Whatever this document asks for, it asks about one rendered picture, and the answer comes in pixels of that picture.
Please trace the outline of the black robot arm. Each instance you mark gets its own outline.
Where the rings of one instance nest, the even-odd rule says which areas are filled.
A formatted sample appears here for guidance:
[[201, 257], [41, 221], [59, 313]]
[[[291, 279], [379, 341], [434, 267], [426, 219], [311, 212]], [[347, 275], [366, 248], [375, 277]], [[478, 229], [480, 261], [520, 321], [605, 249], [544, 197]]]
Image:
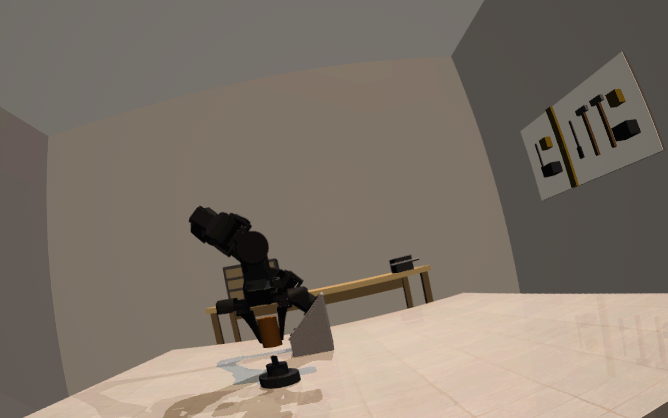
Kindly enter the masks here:
[[[268, 242], [265, 236], [258, 231], [249, 231], [251, 228], [248, 219], [237, 214], [215, 213], [209, 207], [203, 208], [199, 205], [195, 212], [190, 215], [191, 233], [197, 239], [218, 249], [230, 258], [233, 256], [241, 264], [241, 269], [264, 264], [269, 264]], [[246, 227], [245, 227], [246, 226]], [[274, 303], [273, 296], [282, 296], [293, 289], [298, 283], [300, 287], [303, 279], [291, 271], [270, 267], [272, 278], [268, 279], [267, 273], [261, 273], [261, 278], [251, 280], [251, 275], [244, 275], [243, 296], [249, 307]], [[264, 275], [266, 274], [266, 276]], [[309, 292], [308, 292], [309, 293]], [[317, 297], [309, 293], [310, 300], [291, 303], [305, 312], [317, 300]]]

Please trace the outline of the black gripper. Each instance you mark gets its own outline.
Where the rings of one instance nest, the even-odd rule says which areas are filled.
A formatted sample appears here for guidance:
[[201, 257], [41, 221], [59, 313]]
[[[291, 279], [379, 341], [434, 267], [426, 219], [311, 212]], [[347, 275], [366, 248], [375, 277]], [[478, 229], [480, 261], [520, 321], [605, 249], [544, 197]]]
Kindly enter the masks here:
[[[251, 275], [251, 280], [261, 278], [261, 273], [267, 273], [268, 279], [272, 278], [269, 264], [264, 264], [249, 268], [246, 267], [242, 269], [242, 275], [243, 276]], [[293, 305], [291, 301], [301, 302], [310, 300], [308, 289], [305, 286], [293, 289], [288, 288], [288, 292], [283, 293], [282, 296], [279, 295], [273, 296], [273, 299], [274, 303], [279, 304], [279, 306], [277, 307], [278, 324], [280, 328], [281, 340], [284, 340], [284, 326], [285, 326], [287, 308], [292, 308]], [[247, 322], [247, 324], [251, 327], [253, 333], [259, 340], [260, 344], [262, 344], [257, 320], [254, 317], [253, 310], [250, 310], [250, 307], [247, 304], [247, 300], [245, 299], [238, 300], [237, 298], [225, 299], [222, 301], [219, 300], [216, 303], [216, 310], [217, 310], [217, 315], [228, 314], [232, 313], [233, 311], [237, 311], [236, 316], [242, 317]]]

